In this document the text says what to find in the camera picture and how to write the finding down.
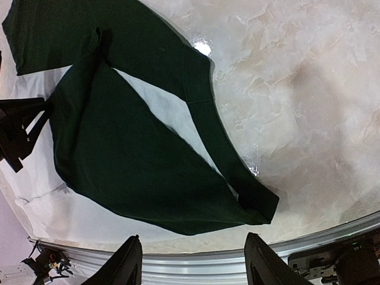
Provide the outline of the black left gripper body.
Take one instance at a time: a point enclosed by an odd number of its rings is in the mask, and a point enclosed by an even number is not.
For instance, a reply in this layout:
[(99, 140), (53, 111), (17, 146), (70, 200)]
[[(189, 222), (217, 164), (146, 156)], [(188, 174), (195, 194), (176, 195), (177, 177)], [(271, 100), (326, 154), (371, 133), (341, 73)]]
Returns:
[(20, 163), (32, 152), (30, 138), (26, 131), (32, 122), (22, 113), (7, 113), (1, 109), (1, 157), (7, 163)]

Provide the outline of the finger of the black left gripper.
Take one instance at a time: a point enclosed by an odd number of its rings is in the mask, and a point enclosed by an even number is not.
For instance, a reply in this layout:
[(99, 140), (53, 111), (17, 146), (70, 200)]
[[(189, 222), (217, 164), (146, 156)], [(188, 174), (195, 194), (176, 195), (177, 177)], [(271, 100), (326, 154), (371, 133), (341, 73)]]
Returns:
[(1, 100), (1, 160), (14, 172), (28, 157), (49, 119), (49, 103), (44, 98)]

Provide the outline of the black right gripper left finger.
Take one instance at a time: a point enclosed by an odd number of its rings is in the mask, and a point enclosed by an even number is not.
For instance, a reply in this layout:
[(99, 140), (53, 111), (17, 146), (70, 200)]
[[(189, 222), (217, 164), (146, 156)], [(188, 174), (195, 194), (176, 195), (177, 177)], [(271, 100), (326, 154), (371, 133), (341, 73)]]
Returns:
[(142, 260), (139, 236), (131, 236), (85, 285), (142, 284)]

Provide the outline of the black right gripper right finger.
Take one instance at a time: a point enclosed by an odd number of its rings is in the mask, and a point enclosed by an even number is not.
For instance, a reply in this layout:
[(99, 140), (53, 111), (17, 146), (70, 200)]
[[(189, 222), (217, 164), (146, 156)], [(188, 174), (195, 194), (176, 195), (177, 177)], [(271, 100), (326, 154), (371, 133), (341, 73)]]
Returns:
[(244, 247), (249, 285), (308, 285), (257, 234), (248, 233)]

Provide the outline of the white and green t-shirt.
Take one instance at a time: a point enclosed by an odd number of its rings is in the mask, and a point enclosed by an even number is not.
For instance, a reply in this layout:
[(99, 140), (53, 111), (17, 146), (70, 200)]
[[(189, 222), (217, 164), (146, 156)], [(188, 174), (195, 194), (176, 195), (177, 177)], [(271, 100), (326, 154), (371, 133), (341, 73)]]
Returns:
[(44, 100), (76, 193), (182, 235), (272, 222), (279, 198), (224, 130), (211, 61), (143, 3), (13, 1), (2, 28), (17, 75), (66, 68)]

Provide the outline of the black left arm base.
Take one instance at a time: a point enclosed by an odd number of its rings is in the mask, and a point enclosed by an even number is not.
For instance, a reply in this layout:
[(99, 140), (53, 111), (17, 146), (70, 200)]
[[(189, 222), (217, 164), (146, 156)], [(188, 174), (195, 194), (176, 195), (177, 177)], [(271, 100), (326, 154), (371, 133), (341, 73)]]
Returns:
[(69, 278), (74, 273), (66, 255), (59, 249), (42, 246), (37, 240), (28, 258), (22, 260), (35, 274), (33, 284), (50, 284), (56, 279)]

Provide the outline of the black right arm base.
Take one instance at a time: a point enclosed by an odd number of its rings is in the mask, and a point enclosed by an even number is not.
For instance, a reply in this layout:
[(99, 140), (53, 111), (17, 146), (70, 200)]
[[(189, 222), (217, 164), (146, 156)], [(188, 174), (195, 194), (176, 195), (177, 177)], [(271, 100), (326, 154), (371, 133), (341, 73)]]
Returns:
[(361, 235), (296, 252), (288, 265), (304, 279), (322, 284), (379, 284), (379, 236)]

